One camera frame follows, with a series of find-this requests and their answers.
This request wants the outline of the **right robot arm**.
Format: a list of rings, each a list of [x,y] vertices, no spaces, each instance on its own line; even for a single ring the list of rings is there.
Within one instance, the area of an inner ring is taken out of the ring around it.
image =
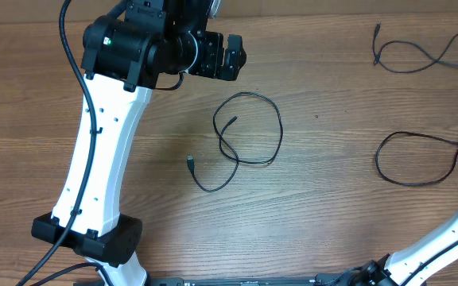
[[[369,261],[352,285],[423,285],[436,272],[458,259],[458,211],[407,249]]]

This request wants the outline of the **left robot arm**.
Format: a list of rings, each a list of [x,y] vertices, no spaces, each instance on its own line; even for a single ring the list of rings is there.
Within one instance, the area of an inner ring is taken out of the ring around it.
[[[218,9],[216,0],[123,1],[83,33],[83,58],[72,64],[84,95],[72,162],[55,207],[34,219],[31,233],[85,257],[104,285],[148,282],[136,253],[142,222],[119,203],[159,75],[234,81],[246,62],[239,35],[207,31]]]

